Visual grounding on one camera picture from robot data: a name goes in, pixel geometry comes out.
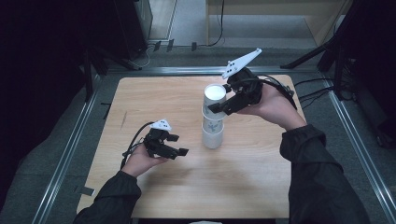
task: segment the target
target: gray floor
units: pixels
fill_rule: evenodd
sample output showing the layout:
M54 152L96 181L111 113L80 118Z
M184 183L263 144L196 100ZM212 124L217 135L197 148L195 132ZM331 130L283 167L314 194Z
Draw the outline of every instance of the gray floor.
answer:
M174 23L177 24L177 14L175 15ZM187 37L179 34L176 35L176 27L172 28L171 36L175 39L178 45L184 45L181 40L185 40L188 46L193 41L202 41L197 35L187 32ZM297 36L307 38L309 33L301 30ZM294 42L293 37L288 32L284 34L285 39L291 39L289 43ZM230 42L230 39L225 36L225 43ZM102 77L101 85L96 86L97 95L95 101L92 102L92 112L87 117L86 125L81 132L78 139L75 151L71 156L71 161L66 170L64 179L59 183L59 189L55 190L56 197L49 207L49 212L43 217L43 221L37 221L35 215L37 209L45 196L46 187L54 174L58 162L65 152L65 148L69 141L69 136L73 132L75 124L78 121L78 116L84 108L84 90L76 95L74 101L69 108L64 112L64 115L59 120L57 126L53 130L51 136L43 142L39 147L32 150L32 152L25 158L19 171L17 172L11 189L8 192L7 203L0 214L0 223L71 223L78 205L79 194L75 192L77 186L83 186L87 178L92 158L100 139L101 132L105 125L104 116L107 112L107 105L101 103L111 103L114 93L116 91L118 82L123 77L135 76L191 76L194 75L194 67L196 66L224 66L227 61L236 59L255 48L263 48L263 53L253 62L249 64L252 68L263 66L263 70L270 74L288 74L291 76L294 83L321 77L321 74L316 72L315 64L318 62L320 55L296 70L280 70L278 66L284 63L293 61L301 55L307 53L315 46L302 47L300 44L284 44L281 40L277 47L269 45L269 40L264 38L261 41L262 46L241 46L241 42L234 42L234 47L216 47L216 48L198 48L192 52L189 47L174 47L167 52L166 47L160 48L158 51L149 49L148 55L142 55L141 58L135 61L138 64L146 64L140 72L129 72L124 68L109 63L110 71L106 77ZM167 72L158 73L156 68L169 67ZM184 67L184 70L176 70L175 67ZM322 82L313 82L305 84L297 88L297 94L302 96L314 90L323 88ZM375 141L373 130L365 119L361 109L354 102L346 102L346 108L351 114L356 128L358 129L361 139L370 152L372 159L378 169L378 172L384 178L385 183L394 194L396 190L396 180L393 177L393 171L396 167L396 152L386 150L379 147ZM366 207L369 216L373 223L389 223L383 208L372 188L370 179L363 171L359 158L351 144L347 132L340 120L337 111L334 109L332 100L328 95L325 95L316 100L311 106L304 109L305 117L309 123L314 124L321 130L325 131L328 139L328 149L334 157L340 161L345 168L345 174L350 181L352 187L357 191L364 206ZM279 220L278 223L287 223L287 220Z

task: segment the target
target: wooden table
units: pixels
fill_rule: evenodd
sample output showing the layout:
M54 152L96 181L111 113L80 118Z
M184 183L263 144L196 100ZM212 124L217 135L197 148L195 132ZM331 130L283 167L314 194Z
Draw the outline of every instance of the wooden table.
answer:
M276 78L292 89L288 76ZM258 117L231 114L224 120L221 147L202 143L202 104L208 84L221 77L127 77L120 81L86 187L96 192L120 169L121 153L138 129L167 119L179 135L171 147L188 148L186 157L138 177L143 191L132 217L275 218L288 217L290 163L279 155L283 130ZM294 96L302 114L297 97ZM149 132L147 127L141 136ZM96 195L82 195L78 211Z
M210 37L209 16L220 15L221 4L222 0L206 0L206 44ZM352 0L227 0L224 15L301 15L320 46L332 36L334 25L351 4Z

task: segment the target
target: finger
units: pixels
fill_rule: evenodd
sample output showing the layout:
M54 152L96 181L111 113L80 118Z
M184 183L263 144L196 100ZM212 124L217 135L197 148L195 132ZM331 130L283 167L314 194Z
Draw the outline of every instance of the finger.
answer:
M164 158L164 157L157 157L157 158L154 158L154 159L152 160L152 163L153 163L153 165L159 165L159 164L165 163L165 162L167 162L167 161L169 161L169 159Z
M243 114L243 115L254 115L255 114L255 105L249 105L243 109L240 109L237 114Z
M134 149L134 153L144 153L146 152L145 145L140 144Z

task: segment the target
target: wire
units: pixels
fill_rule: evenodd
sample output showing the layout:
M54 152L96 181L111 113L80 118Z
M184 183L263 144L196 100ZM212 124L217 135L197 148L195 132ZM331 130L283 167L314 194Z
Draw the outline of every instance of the wire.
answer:
M303 84L303 83L306 83L306 82L313 82L313 81L319 81L319 80L330 80L330 81L334 81L333 78L326 78L326 77L323 77L323 78L314 78L314 79L308 79L308 80L304 80L304 81L297 82L296 84L294 84L294 87L296 87L296 86L298 86L298 85L301 85L301 84Z
M333 87L323 88L321 90L308 93L307 95L300 96L298 99L299 99L300 102L303 102L303 101L305 101L305 100L303 100L305 97L312 96L312 95L318 94L318 93L323 92L323 91L332 91L332 90L333 90Z
M308 105L305 105L303 109L307 108L308 106L312 105L318 98L322 97L324 94L329 93L331 90L326 90L325 92L321 93L319 96L315 96L309 99L313 99Z
M137 143L137 144L134 144L134 141L136 140L137 136L143 131L143 129L145 129L147 126L149 126L149 125L152 124L152 123L154 123L154 122L151 121L151 122L148 122L148 123L144 124L144 125L139 129L139 131L137 131L137 133L134 135L134 138L132 139L131 144L128 146L128 149L126 150L126 152L122 153L122 156L123 156L124 158L122 159L122 162L121 162L121 167L120 167L121 169L122 169L122 167L125 165L126 159L128 158L128 155L130 155L130 154L132 154L132 153L134 152L134 147L136 147L136 146L138 146L138 145L141 144L140 142Z
M204 46L213 47L213 46L217 45L219 43L219 41L221 40L222 33L223 33L223 16L224 16L224 0L222 0L222 3L221 3L221 20L220 20L220 36L219 36L219 39L213 44L204 45Z
M148 48L146 49L146 56L147 56L147 58L148 58L148 61L147 61L144 65L139 65L139 64L137 64L137 63L132 62L131 60L129 60L128 63L130 63L130 64L132 64L132 65L134 65L134 66L137 66L137 67L146 67L147 65L149 65L149 63L150 63L150 61L151 61L151 59L150 59L150 57L149 57L149 53L148 53L149 49L151 49L151 48L154 48L154 46L148 47Z

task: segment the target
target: black sleeve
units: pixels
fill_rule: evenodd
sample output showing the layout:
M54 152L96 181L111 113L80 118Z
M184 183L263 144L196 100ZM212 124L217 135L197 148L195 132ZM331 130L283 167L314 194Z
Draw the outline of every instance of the black sleeve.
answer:
M137 180L118 171L103 185L93 204L81 210L73 223L128 224L141 193Z
M307 125L282 137L280 154L291 161L290 223L370 223L323 132Z

